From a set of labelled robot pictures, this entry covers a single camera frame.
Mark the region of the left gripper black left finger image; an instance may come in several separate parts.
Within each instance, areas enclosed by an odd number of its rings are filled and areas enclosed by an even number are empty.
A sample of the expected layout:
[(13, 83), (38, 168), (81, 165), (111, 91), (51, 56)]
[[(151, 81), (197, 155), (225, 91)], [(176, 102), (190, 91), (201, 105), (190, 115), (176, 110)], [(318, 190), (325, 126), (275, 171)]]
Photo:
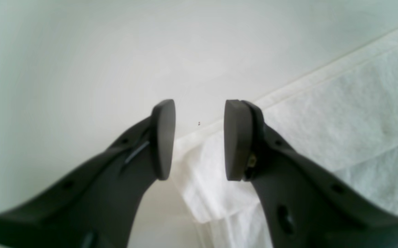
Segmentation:
[(105, 151), (33, 199), (0, 213), (10, 248), (125, 248), (142, 197), (169, 177), (175, 102), (163, 100)]

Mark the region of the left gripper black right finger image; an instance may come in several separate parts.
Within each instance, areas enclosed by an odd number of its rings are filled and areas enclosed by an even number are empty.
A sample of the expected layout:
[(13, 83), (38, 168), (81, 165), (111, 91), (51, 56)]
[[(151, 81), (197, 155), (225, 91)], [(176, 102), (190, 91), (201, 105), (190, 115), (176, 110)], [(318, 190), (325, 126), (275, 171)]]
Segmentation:
[(299, 154), (241, 100), (224, 108), (226, 178), (250, 182), (275, 248), (398, 248), (398, 216)]

